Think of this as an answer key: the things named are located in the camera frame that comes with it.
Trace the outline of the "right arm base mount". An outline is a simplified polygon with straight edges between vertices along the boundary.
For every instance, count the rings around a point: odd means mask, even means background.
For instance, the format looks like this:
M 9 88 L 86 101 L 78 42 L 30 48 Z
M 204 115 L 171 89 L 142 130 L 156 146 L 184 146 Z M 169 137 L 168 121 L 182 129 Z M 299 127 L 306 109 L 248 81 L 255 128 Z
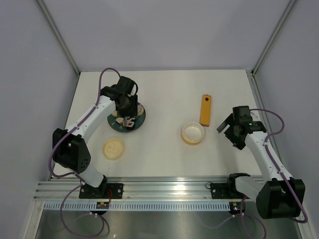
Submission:
M 226 183 L 206 182 L 205 187 L 210 191 L 212 199 L 243 199 L 244 194 L 236 190 L 235 179 L 250 177 L 247 173 L 232 173 Z

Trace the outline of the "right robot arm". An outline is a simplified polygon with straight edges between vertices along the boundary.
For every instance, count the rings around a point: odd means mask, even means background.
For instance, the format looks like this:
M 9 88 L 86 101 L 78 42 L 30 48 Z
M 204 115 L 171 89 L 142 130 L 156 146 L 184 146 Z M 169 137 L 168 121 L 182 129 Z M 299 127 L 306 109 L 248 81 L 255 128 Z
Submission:
M 302 205 L 305 184 L 284 167 L 269 143 L 270 134 L 261 121 L 253 120 L 248 107 L 234 107 L 217 131 L 223 132 L 235 148 L 249 148 L 264 180 L 259 184 L 247 173 L 230 174 L 224 186 L 229 196 L 251 199 L 263 219 L 290 218 L 297 222 L 306 214 Z

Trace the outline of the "metal serving tongs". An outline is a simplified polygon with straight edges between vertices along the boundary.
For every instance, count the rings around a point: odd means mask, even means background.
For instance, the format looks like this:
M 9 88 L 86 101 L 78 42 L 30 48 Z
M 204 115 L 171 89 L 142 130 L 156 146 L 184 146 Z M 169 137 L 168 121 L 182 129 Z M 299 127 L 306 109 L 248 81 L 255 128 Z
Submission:
M 129 122 L 132 118 L 137 115 L 137 99 L 135 96 L 128 97 L 128 102 L 125 104 L 125 108 L 123 109 L 123 125 L 128 126 Z

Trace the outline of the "sushi roll red centre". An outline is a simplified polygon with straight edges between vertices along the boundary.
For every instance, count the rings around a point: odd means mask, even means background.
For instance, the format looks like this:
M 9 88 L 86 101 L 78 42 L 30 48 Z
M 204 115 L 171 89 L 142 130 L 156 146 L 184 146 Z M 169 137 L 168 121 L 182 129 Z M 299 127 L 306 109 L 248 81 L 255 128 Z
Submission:
M 125 127 L 133 127 L 135 124 L 135 118 L 126 120 Z

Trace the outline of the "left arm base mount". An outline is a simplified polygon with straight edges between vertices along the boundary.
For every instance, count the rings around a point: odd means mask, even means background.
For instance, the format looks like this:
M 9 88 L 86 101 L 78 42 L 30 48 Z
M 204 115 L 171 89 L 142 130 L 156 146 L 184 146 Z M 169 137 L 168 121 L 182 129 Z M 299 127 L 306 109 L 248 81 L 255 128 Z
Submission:
M 110 183 L 104 176 L 99 187 L 84 184 L 80 188 L 80 199 L 122 199 L 123 183 Z

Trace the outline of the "steamed bun swirl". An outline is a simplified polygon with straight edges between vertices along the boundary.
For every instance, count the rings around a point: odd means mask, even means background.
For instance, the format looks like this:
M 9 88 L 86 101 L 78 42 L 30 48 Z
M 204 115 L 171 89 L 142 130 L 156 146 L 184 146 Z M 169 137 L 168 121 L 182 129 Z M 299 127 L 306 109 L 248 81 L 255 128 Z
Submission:
M 144 113 L 144 107 L 142 104 L 138 105 L 138 116 L 141 116 Z

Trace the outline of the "yellow round lunch box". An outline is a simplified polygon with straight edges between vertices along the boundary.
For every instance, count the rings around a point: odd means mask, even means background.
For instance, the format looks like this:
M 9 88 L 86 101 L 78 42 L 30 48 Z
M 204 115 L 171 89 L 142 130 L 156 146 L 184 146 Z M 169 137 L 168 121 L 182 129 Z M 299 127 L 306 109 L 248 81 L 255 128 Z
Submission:
M 181 129 L 181 137 L 186 144 L 200 144 L 204 138 L 204 128 L 197 122 L 188 122 Z

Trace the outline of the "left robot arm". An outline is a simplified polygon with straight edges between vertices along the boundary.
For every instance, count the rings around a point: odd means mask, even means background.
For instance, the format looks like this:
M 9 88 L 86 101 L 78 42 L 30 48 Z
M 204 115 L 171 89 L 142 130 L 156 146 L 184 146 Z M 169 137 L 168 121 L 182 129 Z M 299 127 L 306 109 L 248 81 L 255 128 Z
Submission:
M 96 198 L 103 198 L 108 186 L 102 183 L 104 175 L 91 163 L 87 143 L 100 124 L 113 112 L 121 118 L 138 115 L 138 86 L 135 81 L 121 76 L 112 86 L 99 86 L 95 103 L 67 129 L 56 129 L 53 133 L 51 159 L 71 170 L 62 177 L 76 174 L 90 185 L 90 192 Z

